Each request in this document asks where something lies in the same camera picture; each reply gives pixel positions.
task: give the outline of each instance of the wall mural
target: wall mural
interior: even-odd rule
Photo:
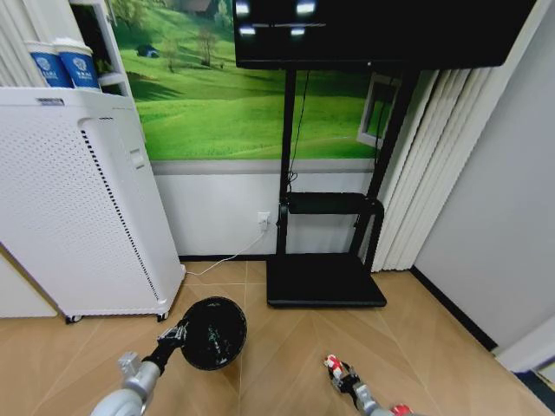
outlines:
[[[236,68],[231,0],[113,0],[113,6],[151,159],[280,158],[284,72]],[[304,80],[299,71],[297,119]],[[310,73],[299,159],[374,155],[356,141],[368,85],[368,73]]]

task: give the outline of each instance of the black metal stand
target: black metal stand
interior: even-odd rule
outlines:
[[[361,193],[288,192],[291,132],[297,72],[285,77],[284,132],[279,182],[276,256],[267,262],[267,300],[275,307],[381,307],[386,299],[370,272],[383,222],[377,199],[397,136],[419,75],[407,69],[389,119],[383,146],[366,195]],[[357,214],[348,253],[286,254],[287,217],[291,214]],[[369,246],[364,263],[358,257],[371,218]]]

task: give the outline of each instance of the paper cup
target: paper cup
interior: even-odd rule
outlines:
[[[73,88],[73,82],[56,49],[50,43],[28,41],[27,50],[51,87]]]
[[[76,88],[100,91],[91,48],[72,39],[56,39],[54,46]]]

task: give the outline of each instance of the black cable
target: black cable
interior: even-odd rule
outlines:
[[[291,183],[298,177],[298,174],[296,172],[293,172],[293,164],[295,163],[295,158],[297,156],[298,136],[301,133],[301,123],[303,122],[303,114],[304,114],[304,102],[306,100],[306,90],[309,86],[309,78],[310,78],[310,70],[306,71],[306,80],[304,81],[304,92],[303,92],[303,105],[301,106],[301,116],[298,119],[298,125],[297,125],[297,138],[295,139],[295,147],[293,148],[293,157],[291,158],[289,172],[287,173],[287,186],[289,187],[289,192],[291,192]]]
[[[393,83],[393,76],[389,78],[388,90],[391,87],[392,83]],[[383,116],[383,109],[385,108],[385,105],[386,105],[386,102],[385,102],[386,97],[387,97],[387,93],[383,98],[382,108],[380,108],[380,116],[378,117],[378,126],[377,126],[377,129],[375,130],[374,169],[378,161],[378,140],[380,139],[380,126],[382,125],[382,116]]]

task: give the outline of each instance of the television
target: television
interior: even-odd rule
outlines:
[[[534,0],[234,0],[241,68],[501,65]]]

